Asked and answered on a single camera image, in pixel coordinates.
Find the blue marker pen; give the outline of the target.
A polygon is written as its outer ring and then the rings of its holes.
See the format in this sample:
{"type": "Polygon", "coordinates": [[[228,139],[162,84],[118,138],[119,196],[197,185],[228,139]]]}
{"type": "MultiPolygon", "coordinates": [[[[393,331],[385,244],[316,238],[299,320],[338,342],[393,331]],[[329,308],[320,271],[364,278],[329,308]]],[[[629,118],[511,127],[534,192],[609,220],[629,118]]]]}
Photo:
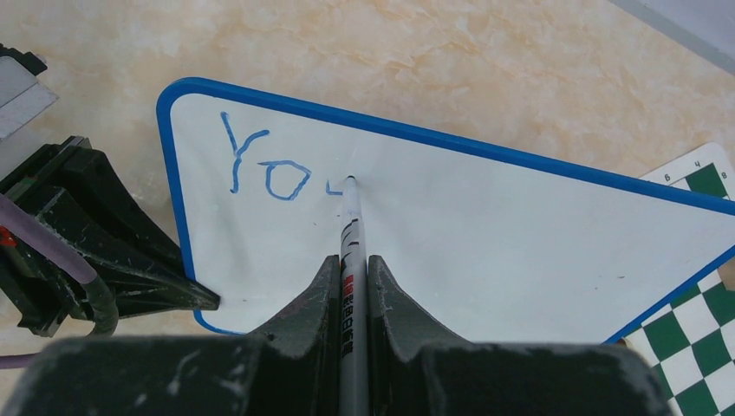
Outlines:
{"type": "Polygon", "coordinates": [[[344,181],[341,232],[340,415],[369,415],[367,258],[355,177],[344,181]]]}

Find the blue framed whiteboard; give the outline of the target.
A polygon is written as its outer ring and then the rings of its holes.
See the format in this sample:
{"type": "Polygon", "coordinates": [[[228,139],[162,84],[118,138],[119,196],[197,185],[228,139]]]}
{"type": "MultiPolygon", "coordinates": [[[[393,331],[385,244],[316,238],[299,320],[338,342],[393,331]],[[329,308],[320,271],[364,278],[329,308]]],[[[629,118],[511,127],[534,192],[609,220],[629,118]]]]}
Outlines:
{"type": "Polygon", "coordinates": [[[189,277],[245,334],[340,249],[356,179],[367,252],[470,341],[612,342],[734,254],[734,204],[204,78],[157,121],[189,277]]]}

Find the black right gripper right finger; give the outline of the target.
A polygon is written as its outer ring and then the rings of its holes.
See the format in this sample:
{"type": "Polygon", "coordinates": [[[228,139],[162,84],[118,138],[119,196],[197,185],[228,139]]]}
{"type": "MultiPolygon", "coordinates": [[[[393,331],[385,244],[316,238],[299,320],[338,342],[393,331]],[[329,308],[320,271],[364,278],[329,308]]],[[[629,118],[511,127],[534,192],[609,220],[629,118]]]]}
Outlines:
{"type": "Polygon", "coordinates": [[[614,345],[471,342],[367,263],[377,415],[669,415],[653,370],[614,345]]]}

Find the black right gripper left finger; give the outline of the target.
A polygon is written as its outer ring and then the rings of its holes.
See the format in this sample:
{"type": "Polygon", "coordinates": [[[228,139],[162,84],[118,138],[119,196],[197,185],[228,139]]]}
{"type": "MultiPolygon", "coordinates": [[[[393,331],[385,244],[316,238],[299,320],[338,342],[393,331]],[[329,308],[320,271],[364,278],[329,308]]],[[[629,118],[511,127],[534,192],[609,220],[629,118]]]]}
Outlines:
{"type": "Polygon", "coordinates": [[[50,344],[5,415],[333,415],[340,262],[245,335],[120,336],[50,344]]]}

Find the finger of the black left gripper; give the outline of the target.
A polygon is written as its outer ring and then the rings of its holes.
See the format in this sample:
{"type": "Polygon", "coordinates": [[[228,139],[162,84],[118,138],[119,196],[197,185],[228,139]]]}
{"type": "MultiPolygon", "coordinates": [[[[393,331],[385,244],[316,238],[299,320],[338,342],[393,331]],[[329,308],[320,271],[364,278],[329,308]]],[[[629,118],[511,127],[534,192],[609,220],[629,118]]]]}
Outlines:
{"type": "Polygon", "coordinates": [[[42,189],[34,196],[34,215],[68,244],[114,293],[122,316],[169,310],[216,310],[220,297],[184,274],[139,253],[108,234],[66,189],[42,189]]]}
{"type": "Polygon", "coordinates": [[[139,207],[106,154],[81,146],[69,151],[60,170],[62,187],[108,234],[182,276],[180,248],[139,207]]]}

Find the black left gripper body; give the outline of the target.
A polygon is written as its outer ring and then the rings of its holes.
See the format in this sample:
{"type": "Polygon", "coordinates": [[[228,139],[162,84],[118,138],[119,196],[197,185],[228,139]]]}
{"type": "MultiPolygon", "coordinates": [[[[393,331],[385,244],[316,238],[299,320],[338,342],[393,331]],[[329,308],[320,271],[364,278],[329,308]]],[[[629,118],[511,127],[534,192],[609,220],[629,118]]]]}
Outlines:
{"type": "Polygon", "coordinates": [[[90,148],[71,136],[60,145],[1,151],[1,291],[18,310],[18,327],[53,336],[79,310],[93,323],[92,335],[111,335],[119,320],[110,288],[82,257],[34,215],[34,196],[52,185],[73,146],[90,148]]]}

